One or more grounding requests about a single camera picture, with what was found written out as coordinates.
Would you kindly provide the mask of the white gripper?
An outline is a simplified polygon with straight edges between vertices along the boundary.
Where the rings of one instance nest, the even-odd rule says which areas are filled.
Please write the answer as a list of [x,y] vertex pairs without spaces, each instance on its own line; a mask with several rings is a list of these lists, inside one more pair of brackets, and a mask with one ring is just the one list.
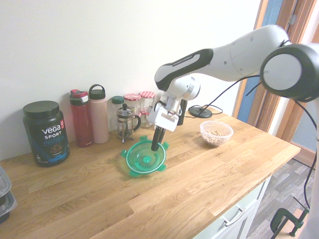
[[152,140],[152,151],[157,151],[161,144],[165,129],[174,132],[181,115],[180,98],[163,98],[157,101],[150,110],[149,122],[154,124],[155,132]]

